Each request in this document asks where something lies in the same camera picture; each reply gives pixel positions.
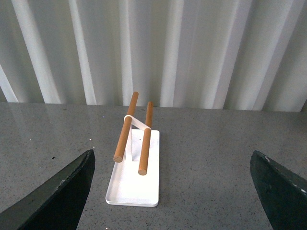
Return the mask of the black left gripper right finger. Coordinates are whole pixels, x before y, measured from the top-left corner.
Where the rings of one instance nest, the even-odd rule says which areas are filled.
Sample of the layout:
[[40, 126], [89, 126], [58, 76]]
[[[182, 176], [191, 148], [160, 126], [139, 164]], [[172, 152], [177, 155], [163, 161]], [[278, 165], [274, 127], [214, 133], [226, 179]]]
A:
[[307, 181], [259, 151], [250, 160], [250, 174], [274, 230], [307, 228]]

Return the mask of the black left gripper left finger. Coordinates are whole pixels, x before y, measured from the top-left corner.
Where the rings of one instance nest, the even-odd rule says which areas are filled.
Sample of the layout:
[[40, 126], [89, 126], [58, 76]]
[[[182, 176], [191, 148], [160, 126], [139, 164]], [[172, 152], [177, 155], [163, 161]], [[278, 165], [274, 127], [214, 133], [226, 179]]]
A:
[[0, 214], [2, 230], [75, 230], [88, 198], [95, 170], [87, 150], [29, 195]]

